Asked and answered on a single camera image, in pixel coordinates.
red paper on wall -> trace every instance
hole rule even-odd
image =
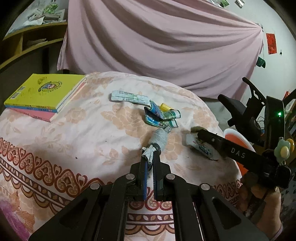
[[[266,34],[268,54],[276,53],[276,36],[274,34]]]

book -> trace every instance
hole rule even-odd
[[[80,92],[80,90],[85,86],[86,81],[82,82],[82,84],[79,86],[79,88],[76,90],[76,92],[72,95],[72,97],[68,100],[67,104],[73,100],[73,98]],[[17,111],[19,113],[28,115],[30,117],[52,122],[58,115],[58,113],[55,112],[48,112],[48,111],[39,111],[39,110],[26,110],[26,109],[18,109],[18,108],[11,108],[14,111]]]
[[[58,113],[83,80],[83,75],[78,74],[32,74],[4,105]]]

barcode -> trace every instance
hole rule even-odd
[[[18,91],[22,91],[26,86],[22,86]]]
[[[15,99],[19,94],[20,92],[15,93],[13,96],[10,97],[10,99]]]

pink cloth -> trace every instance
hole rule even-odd
[[[240,98],[262,29],[203,0],[71,0],[57,69],[154,77],[197,96]]]

human hand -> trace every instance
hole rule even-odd
[[[259,184],[255,184],[251,187],[252,194],[260,199],[263,198],[266,191],[267,188]],[[239,200],[237,202],[237,209],[240,212],[247,210],[250,197],[249,189],[247,189],[244,184],[241,185],[239,188]],[[269,190],[264,201],[266,204],[256,226],[265,233],[269,239],[272,239],[281,228],[281,220],[279,218],[281,211],[281,193],[279,192],[279,188],[276,187],[275,190]]]

